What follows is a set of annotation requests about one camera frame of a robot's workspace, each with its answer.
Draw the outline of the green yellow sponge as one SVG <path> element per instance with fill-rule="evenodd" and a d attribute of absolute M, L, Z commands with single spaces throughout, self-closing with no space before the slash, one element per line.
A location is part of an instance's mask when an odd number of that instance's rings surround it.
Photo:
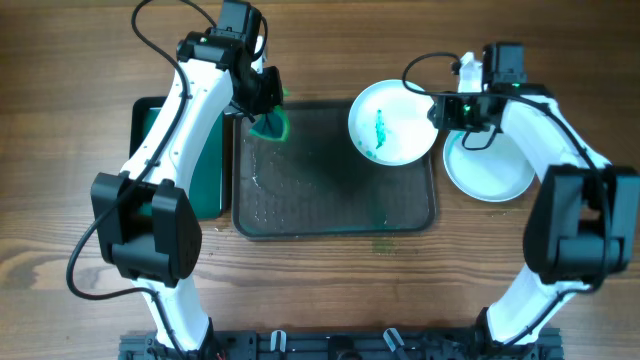
<path fill-rule="evenodd" d="M 252 136 L 273 142 L 285 142 L 289 133 L 290 120 L 283 105 L 277 105 L 270 113 L 261 115 L 249 131 Z"/>

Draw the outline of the pale blue plate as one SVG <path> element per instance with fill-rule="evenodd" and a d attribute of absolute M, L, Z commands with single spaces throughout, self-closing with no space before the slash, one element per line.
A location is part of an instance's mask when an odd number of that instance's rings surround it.
<path fill-rule="evenodd" d="M 484 150 L 469 151 L 462 145 L 461 131 L 450 131 L 442 157 L 453 184 L 462 192 L 485 202 L 506 202 L 523 194 L 536 178 L 521 150 L 498 133 Z"/>

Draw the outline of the white plate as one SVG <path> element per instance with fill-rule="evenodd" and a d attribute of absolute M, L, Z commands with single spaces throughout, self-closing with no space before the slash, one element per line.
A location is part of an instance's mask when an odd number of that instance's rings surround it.
<path fill-rule="evenodd" d="M 402 166 L 423 157 L 438 130 L 428 119 L 434 105 L 422 88 L 398 79 L 383 80 L 363 90 L 349 110 L 347 126 L 356 149 L 368 160 Z"/>

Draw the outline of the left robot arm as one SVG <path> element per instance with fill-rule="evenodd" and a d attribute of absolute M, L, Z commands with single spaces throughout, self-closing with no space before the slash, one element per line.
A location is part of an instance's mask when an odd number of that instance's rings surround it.
<path fill-rule="evenodd" d="M 151 129 L 116 175 L 100 173 L 91 187 L 95 220 L 66 270 L 71 292 L 81 249 L 92 235 L 104 261 L 131 281 L 119 297 L 140 293 L 157 327 L 142 350 L 156 359 L 222 359 L 224 348 L 204 312 L 192 272 L 202 231 L 189 200 L 192 177 L 212 127 L 230 110 L 254 121 L 281 106 L 279 71 L 264 67 L 268 24 L 246 1 L 226 1 L 220 18 L 191 32 L 175 55 L 172 88 Z"/>

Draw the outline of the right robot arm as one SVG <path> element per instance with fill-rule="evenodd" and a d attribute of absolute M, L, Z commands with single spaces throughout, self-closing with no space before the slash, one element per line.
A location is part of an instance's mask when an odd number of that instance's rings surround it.
<path fill-rule="evenodd" d="M 524 48 L 496 42 L 482 58 L 448 53 L 456 91 L 433 93 L 428 118 L 439 130 L 501 133 L 534 169 L 541 187 L 523 236 L 525 264 L 480 318 L 485 353 L 516 353 L 537 341 L 573 297 L 599 290 L 631 260 L 639 174 L 594 151 L 551 92 L 528 82 Z"/>

